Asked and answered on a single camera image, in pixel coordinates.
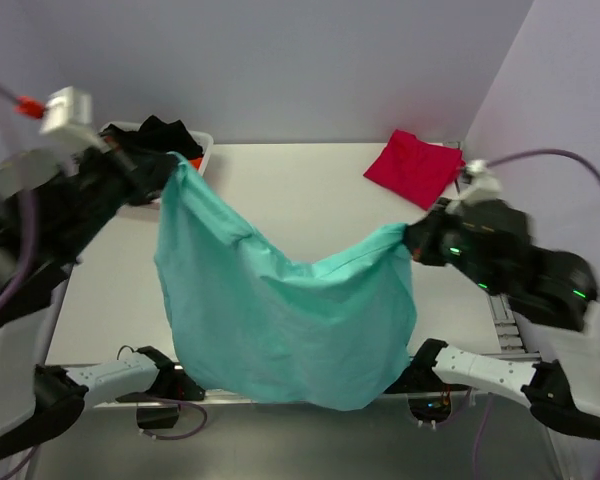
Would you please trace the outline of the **teal t-shirt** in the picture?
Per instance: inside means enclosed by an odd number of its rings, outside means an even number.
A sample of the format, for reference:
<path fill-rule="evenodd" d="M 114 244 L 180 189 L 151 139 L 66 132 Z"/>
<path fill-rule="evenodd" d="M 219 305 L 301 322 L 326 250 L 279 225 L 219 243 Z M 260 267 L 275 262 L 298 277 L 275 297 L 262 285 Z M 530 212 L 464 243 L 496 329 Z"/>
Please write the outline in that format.
<path fill-rule="evenodd" d="M 288 258 L 181 155 L 154 261 L 176 357 L 202 388 L 351 411 L 408 367 L 417 311 L 402 223 L 322 260 Z"/>

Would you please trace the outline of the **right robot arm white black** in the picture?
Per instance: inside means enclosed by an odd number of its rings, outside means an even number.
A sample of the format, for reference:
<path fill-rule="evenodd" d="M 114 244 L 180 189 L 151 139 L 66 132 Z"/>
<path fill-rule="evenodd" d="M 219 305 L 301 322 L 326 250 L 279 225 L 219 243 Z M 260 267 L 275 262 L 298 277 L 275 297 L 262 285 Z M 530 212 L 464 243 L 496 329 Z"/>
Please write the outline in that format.
<path fill-rule="evenodd" d="M 427 339 L 409 368 L 432 390 L 461 384 L 526 407 L 564 435 L 600 440 L 600 290 L 582 257 L 535 245 L 527 214 L 502 200 L 474 204 L 440 199 L 403 243 L 424 266 L 452 266 L 491 297 L 501 297 L 516 320 L 526 320 L 524 345 L 536 361 L 470 353 Z"/>

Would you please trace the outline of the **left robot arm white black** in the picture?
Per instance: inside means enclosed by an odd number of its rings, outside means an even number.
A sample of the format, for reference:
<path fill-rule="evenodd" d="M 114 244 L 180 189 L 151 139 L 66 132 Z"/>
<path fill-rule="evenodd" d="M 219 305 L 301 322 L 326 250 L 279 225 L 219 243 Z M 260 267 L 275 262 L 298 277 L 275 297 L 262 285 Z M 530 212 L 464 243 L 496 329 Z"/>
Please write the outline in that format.
<path fill-rule="evenodd" d="M 0 460 L 62 435 L 105 402 L 203 398 L 150 346 L 85 368 L 44 366 L 37 354 L 54 291 L 83 250 L 122 206 L 155 198 L 177 163 L 98 136 L 74 173 L 43 149 L 0 164 Z"/>

